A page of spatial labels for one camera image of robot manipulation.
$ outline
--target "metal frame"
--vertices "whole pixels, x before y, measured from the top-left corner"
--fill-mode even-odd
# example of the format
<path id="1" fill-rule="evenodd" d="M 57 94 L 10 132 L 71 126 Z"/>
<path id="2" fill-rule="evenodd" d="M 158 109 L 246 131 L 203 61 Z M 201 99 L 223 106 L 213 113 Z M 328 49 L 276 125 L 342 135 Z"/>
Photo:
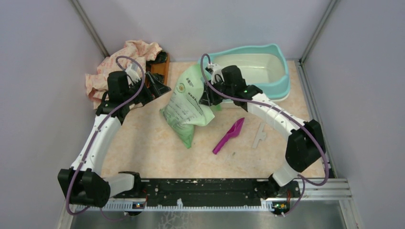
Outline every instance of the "metal frame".
<path id="1" fill-rule="evenodd" d="M 333 11 L 336 9 L 338 6 L 339 2 L 341 0 L 331 0 L 328 7 L 326 8 L 325 13 L 323 14 L 314 34 L 311 37 L 311 40 L 309 41 L 307 47 L 304 50 L 304 53 L 300 59 L 301 63 L 305 63 L 305 61 L 308 59 L 309 54 L 311 53 L 312 49 L 314 48 L 316 42 L 318 41 L 318 38 L 320 34 L 322 33 L 323 29 L 325 28 L 331 14 Z"/>
<path id="2" fill-rule="evenodd" d="M 100 50 L 101 54 L 104 58 L 110 56 L 106 47 L 103 44 L 103 41 L 98 36 L 96 29 L 94 28 L 93 24 L 91 23 L 90 19 L 88 18 L 85 10 L 83 9 L 82 5 L 78 0 L 69 0 L 72 4 L 73 8 L 75 9 L 77 15 L 79 16 L 80 20 L 82 21 L 83 25 L 85 26 L 87 32 L 90 34 L 91 38 L 93 39 L 94 43 L 97 45 L 97 48 Z"/>

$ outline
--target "light gray wall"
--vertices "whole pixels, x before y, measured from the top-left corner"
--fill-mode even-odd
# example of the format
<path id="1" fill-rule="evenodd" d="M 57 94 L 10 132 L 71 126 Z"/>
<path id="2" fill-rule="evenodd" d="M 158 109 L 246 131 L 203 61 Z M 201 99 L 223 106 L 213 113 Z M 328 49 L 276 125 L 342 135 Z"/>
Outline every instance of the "light gray wall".
<path id="1" fill-rule="evenodd" d="M 0 228 L 51 229 L 57 174 L 94 119 L 85 73 L 102 57 L 67 0 L 2 1 L 0 31 Z"/>
<path id="2" fill-rule="evenodd" d="M 305 64 L 367 229 L 405 223 L 404 42 L 404 1 L 342 1 Z"/>
<path id="3" fill-rule="evenodd" d="M 330 0 L 80 0 L 110 54 L 126 40 L 158 42 L 176 61 L 277 43 L 300 58 Z"/>

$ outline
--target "white plastic piece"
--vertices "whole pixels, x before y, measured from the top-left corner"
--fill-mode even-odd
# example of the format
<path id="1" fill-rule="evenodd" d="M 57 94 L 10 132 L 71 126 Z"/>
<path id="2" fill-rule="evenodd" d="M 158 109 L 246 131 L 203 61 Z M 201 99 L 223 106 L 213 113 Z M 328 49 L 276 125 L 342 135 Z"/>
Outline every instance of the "white plastic piece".
<path id="1" fill-rule="evenodd" d="M 253 141 L 253 145 L 252 145 L 253 149 L 257 148 L 257 145 L 259 144 L 259 140 L 264 141 L 266 139 L 266 133 L 263 132 L 265 125 L 266 125 L 266 123 L 260 123 L 259 129 L 257 130 L 255 140 Z"/>
<path id="2" fill-rule="evenodd" d="M 80 171 L 86 171 L 90 168 L 93 172 L 97 174 L 101 174 L 101 167 L 103 166 L 104 158 L 106 157 L 107 150 L 110 146 L 111 141 L 113 140 L 116 132 L 121 127 L 121 123 L 119 122 L 117 117 L 110 117 L 106 120 L 104 125 L 97 129 L 100 125 L 101 121 L 106 117 L 106 114 L 101 114 L 96 116 L 94 120 L 93 129 L 83 147 L 82 151 L 80 152 L 79 156 L 77 156 L 76 160 L 72 163 L 73 169 L 77 169 L 79 164 L 82 162 L 82 157 L 85 153 L 85 150 L 90 142 L 90 139 L 93 137 L 95 131 L 98 131 L 97 137 L 95 138 L 87 157 L 83 159 L 83 165 L 80 168 Z"/>
<path id="3" fill-rule="evenodd" d="M 281 101 L 284 101 L 285 99 L 287 99 L 289 95 L 290 95 L 290 92 L 288 92 L 288 94 L 281 99 L 272 99 L 271 101 L 274 103 L 278 103 L 278 102 L 281 102 Z M 222 108 L 240 108 L 239 106 L 235 105 L 234 102 L 230 99 L 224 100 L 220 104 L 221 104 Z"/>
<path id="4" fill-rule="evenodd" d="M 271 107 L 278 108 L 279 110 L 284 110 L 283 108 L 272 102 L 269 98 L 267 98 L 265 94 L 257 94 L 253 96 L 253 100 L 268 104 Z M 248 103 L 247 111 L 265 120 L 266 123 L 277 130 L 286 141 L 288 140 L 288 136 L 290 136 L 291 134 L 291 130 L 299 129 L 297 125 L 284 117 L 284 115 L 279 114 L 278 111 L 267 106 Z M 284 113 L 293 117 L 293 115 L 286 111 L 284 111 Z M 296 117 L 294 117 L 294 119 L 297 120 L 300 124 L 304 125 L 304 120 Z"/>
<path id="5" fill-rule="evenodd" d="M 134 175 L 128 173 L 119 173 L 113 177 L 104 178 L 104 180 L 110 185 L 110 198 L 134 187 Z"/>
<path id="6" fill-rule="evenodd" d="M 273 173 L 273 179 L 282 187 L 296 178 L 297 175 L 298 172 L 291 168 L 288 162 L 284 160 L 283 166 Z"/>
<path id="7" fill-rule="evenodd" d="M 140 81 L 140 77 L 137 73 L 137 69 L 138 69 L 138 65 L 130 63 L 127 67 L 127 69 L 125 70 L 125 72 L 131 77 L 131 79 L 134 82 L 138 82 Z M 131 84 L 132 81 L 130 79 L 128 79 L 128 84 Z"/>
<path id="8" fill-rule="evenodd" d="M 222 76 L 222 67 L 220 67 L 216 63 L 212 63 L 208 65 L 208 68 L 213 71 L 211 74 L 211 83 L 214 84 L 219 81 L 224 81 L 224 77 Z"/>

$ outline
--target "magenta plastic scoop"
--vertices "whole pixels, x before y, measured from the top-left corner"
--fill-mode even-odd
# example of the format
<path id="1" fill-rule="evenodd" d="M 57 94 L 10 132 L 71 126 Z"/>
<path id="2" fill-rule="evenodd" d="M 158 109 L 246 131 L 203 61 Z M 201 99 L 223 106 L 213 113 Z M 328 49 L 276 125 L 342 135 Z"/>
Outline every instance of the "magenta plastic scoop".
<path id="1" fill-rule="evenodd" d="M 243 122 L 245 118 L 238 119 L 231 127 L 231 129 L 226 132 L 225 136 L 219 141 L 216 147 L 213 149 L 213 153 L 217 154 L 225 143 L 232 137 L 238 137 L 240 131 L 242 130 Z"/>

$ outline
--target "white gear rack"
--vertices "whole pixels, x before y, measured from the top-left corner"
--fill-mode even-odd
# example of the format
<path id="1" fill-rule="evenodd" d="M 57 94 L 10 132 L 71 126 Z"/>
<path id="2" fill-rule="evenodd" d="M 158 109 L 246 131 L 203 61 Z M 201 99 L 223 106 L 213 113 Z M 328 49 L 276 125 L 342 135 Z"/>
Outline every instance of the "white gear rack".
<path id="1" fill-rule="evenodd" d="M 313 182 L 320 183 L 322 178 L 310 179 Z M 301 179 L 295 179 L 298 182 L 300 190 L 303 184 Z M 322 200 L 350 200 L 352 193 L 349 189 L 349 184 L 346 179 L 330 179 L 325 185 L 319 187 L 309 183 L 305 183 L 305 192 L 301 201 L 322 201 Z M 157 206 L 148 207 L 148 203 L 144 208 L 136 208 L 137 204 L 143 204 L 144 198 L 111 198 L 103 207 L 103 211 L 274 211 L 274 201 L 285 201 L 285 198 L 267 198 L 262 199 L 261 206 L 236 206 L 236 207 L 185 207 L 181 199 L 177 200 L 176 206 Z M 76 206 L 76 211 L 84 209 L 85 206 Z M 88 210 L 99 211 L 100 208 L 90 207 Z"/>

